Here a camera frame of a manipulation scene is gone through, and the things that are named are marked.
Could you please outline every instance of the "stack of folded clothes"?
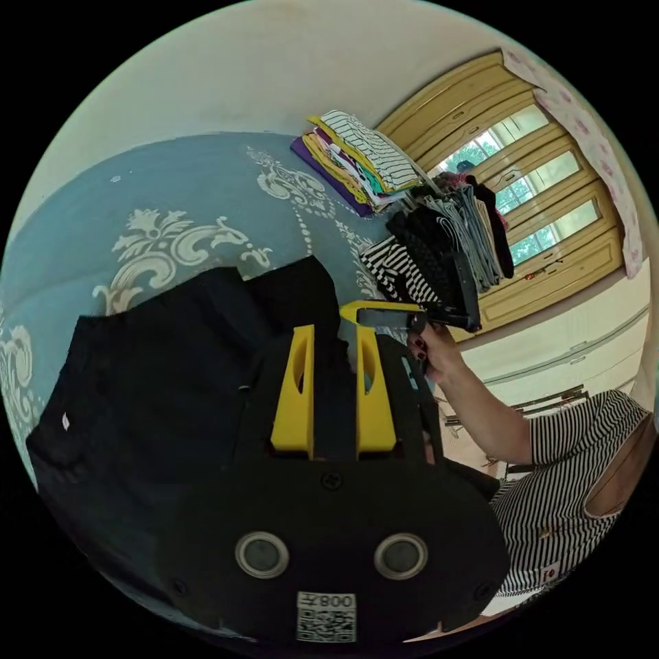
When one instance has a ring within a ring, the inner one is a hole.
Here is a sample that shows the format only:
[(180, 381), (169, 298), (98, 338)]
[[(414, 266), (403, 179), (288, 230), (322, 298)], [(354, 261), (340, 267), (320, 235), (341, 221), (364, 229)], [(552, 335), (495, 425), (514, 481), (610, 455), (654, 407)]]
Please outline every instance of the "stack of folded clothes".
[(308, 120), (314, 128), (291, 150), (362, 217), (404, 199), (419, 185), (407, 156), (353, 115), (335, 110)]

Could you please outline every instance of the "window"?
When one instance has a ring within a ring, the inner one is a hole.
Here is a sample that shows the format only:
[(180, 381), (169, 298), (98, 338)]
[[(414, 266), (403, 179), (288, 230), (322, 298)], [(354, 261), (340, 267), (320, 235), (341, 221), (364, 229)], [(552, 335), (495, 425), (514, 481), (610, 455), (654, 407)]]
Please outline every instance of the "window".
[(546, 249), (551, 249), (562, 240), (596, 222), (600, 217), (599, 209), (595, 202), (590, 199), (546, 227), (542, 227), (542, 229), (538, 229), (523, 240), (516, 242), (510, 248), (513, 263), (518, 266)]
[(578, 171), (579, 162), (575, 155), (571, 151), (561, 153), (497, 192), (496, 207), (505, 215)]
[(440, 172), (457, 174), (460, 169), (463, 169), (463, 167), (458, 168), (458, 164), (463, 162), (476, 167), (509, 144), (526, 137), (534, 130), (542, 128), (548, 123), (549, 121), (542, 110), (536, 105), (530, 105), (482, 132), (446, 160), (433, 167), (429, 175), (436, 176)]

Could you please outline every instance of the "woman's hand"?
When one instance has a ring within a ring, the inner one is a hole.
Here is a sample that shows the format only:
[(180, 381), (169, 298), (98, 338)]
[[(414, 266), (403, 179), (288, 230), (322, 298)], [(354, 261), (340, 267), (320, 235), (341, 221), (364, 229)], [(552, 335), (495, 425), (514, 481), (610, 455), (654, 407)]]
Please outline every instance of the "woman's hand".
[(416, 359), (428, 360), (426, 375), (439, 386), (465, 366), (458, 344), (443, 325), (427, 324), (421, 334), (409, 332), (407, 345)]

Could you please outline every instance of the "white wall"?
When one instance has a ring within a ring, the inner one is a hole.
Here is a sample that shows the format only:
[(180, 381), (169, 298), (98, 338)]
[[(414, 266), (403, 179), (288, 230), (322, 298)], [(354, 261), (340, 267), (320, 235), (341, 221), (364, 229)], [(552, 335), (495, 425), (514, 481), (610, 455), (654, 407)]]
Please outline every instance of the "white wall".
[(88, 96), (48, 147), (10, 237), (45, 198), (132, 147), (221, 130), (297, 135), (339, 108), (376, 125), (443, 72), (509, 40), (415, 0), (252, 0), (146, 47)]

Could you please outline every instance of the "blue bedspread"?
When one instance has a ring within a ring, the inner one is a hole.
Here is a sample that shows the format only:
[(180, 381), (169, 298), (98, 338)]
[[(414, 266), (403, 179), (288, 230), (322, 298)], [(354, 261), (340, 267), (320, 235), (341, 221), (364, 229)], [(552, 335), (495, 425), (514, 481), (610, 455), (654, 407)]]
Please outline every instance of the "blue bedspread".
[(80, 315), (125, 310), (207, 268), (250, 278), (310, 254), (340, 303), (380, 297), (357, 254), (387, 235), (393, 210), (359, 218), (292, 140), (222, 133), (136, 148), (59, 189), (16, 235), (0, 272), (0, 374), (33, 480), (25, 438)]

